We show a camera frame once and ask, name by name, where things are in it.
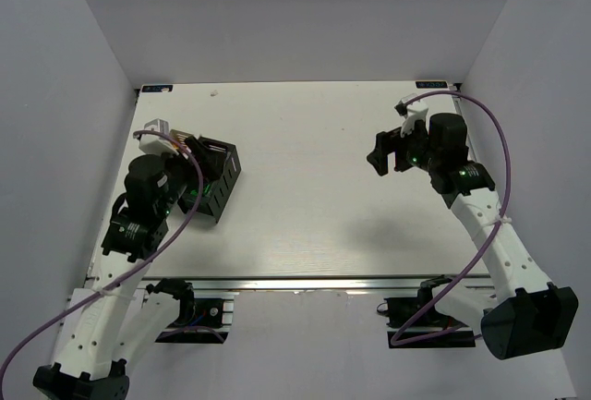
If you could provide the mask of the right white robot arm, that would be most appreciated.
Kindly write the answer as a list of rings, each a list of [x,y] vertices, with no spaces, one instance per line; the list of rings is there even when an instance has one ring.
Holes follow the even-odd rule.
[[[416,322],[452,319],[480,336],[500,360],[564,346],[578,309],[570,287],[556,286],[525,248],[508,218],[495,183],[483,164],[468,157],[467,126],[456,114],[420,117],[411,129],[382,131],[367,160],[379,176],[418,168],[460,221],[476,246],[474,262],[483,262],[495,293],[485,297],[462,285],[464,273],[421,283],[416,307],[397,325],[392,346],[410,345],[420,336],[403,333]]]

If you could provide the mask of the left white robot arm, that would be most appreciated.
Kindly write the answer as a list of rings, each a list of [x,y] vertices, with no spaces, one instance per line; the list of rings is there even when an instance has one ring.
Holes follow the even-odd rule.
[[[148,285],[143,307],[131,321],[125,317],[152,262],[180,235],[168,232],[171,210],[178,207],[187,219],[204,212],[235,146],[148,129],[135,135],[142,154],[129,164],[125,190],[112,206],[92,293],[68,309],[80,314],[73,332],[53,363],[33,377],[33,386],[50,399],[123,399],[132,366],[146,349],[172,327],[180,333],[195,327],[194,290],[180,278]]]

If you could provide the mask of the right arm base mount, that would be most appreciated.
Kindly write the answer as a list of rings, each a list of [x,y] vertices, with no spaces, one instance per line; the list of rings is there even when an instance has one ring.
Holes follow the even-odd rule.
[[[474,335],[471,330],[452,317],[438,313],[434,308],[431,308],[406,329],[398,338],[398,341],[409,340],[439,331],[449,331],[448,334],[408,344],[392,344],[393,337],[404,323],[433,298],[433,289],[445,286],[451,281],[452,278],[449,276],[441,275],[422,282],[415,296],[387,297],[379,303],[376,307],[376,313],[387,320],[386,324],[389,328],[387,332],[388,346],[390,349],[443,349],[476,346],[478,335]]]

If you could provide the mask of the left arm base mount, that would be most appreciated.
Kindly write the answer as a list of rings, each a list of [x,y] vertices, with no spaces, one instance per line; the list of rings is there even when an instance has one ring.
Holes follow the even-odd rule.
[[[223,317],[230,314],[226,307],[229,299],[196,297],[190,282],[177,278],[165,278],[158,284],[146,287],[149,296],[166,294],[178,304],[179,314],[156,338],[160,344],[223,344],[230,325]]]

